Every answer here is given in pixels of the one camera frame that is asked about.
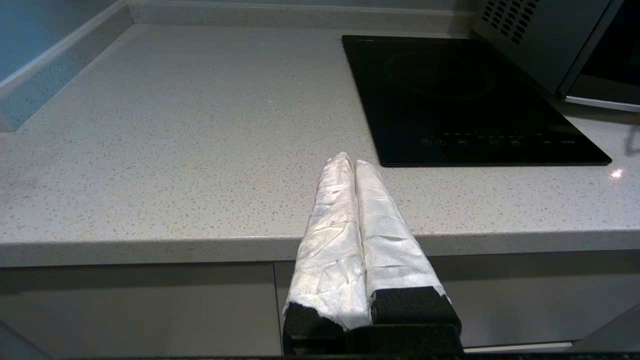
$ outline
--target induction cooktop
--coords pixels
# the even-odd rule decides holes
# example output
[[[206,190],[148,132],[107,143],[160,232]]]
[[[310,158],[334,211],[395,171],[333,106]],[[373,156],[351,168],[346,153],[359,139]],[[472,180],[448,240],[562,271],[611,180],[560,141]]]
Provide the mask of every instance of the induction cooktop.
[[[344,35],[342,45],[384,167],[611,162],[478,40]]]

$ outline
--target microwave vent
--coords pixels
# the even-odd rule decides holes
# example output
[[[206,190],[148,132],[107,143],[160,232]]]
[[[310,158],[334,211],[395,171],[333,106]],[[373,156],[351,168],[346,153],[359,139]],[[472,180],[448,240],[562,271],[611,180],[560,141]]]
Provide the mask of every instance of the microwave vent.
[[[540,0],[489,0],[482,9],[482,20],[516,45],[524,38]]]

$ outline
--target white quartz countertop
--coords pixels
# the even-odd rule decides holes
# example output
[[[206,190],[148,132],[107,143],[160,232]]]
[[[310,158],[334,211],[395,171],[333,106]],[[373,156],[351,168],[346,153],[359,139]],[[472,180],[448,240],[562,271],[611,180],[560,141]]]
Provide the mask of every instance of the white quartz countertop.
[[[294,259],[324,161],[378,163],[341,34],[131,27],[0,134],[0,266]],[[427,255],[640,249],[640,130],[569,120],[611,165],[380,172]]]

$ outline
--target cabinet door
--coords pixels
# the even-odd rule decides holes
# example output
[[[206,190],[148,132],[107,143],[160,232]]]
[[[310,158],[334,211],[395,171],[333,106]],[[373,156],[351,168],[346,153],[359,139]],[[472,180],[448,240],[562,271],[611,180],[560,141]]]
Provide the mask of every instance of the cabinet door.
[[[54,359],[281,354],[271,264],[0,270],[0,287],[0,320]]]
[[[462,321],[462,344],[585,338],[640,302],[640,252],[430,257]],[[278,308],[294,263],[276,263]]]

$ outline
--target stainless steel appliance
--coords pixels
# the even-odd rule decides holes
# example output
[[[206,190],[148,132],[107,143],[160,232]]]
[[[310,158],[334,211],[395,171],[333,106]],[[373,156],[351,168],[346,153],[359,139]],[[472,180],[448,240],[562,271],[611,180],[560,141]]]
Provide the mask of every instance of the stainless steel appliance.
[[[640,1],[484,0],[473,29],[568,102],[640,111]]]

